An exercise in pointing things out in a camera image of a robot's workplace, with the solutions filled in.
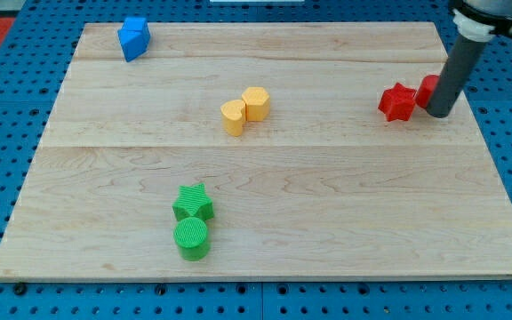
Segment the robot arm end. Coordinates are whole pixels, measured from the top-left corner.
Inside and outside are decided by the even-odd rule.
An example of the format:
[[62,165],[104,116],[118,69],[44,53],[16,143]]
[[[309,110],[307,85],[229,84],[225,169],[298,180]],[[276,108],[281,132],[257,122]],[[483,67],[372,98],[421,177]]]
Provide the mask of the robot arm end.
[[512,0],[449,0],[448,9],[467,39],[486,42],[493,35],[512,38]]

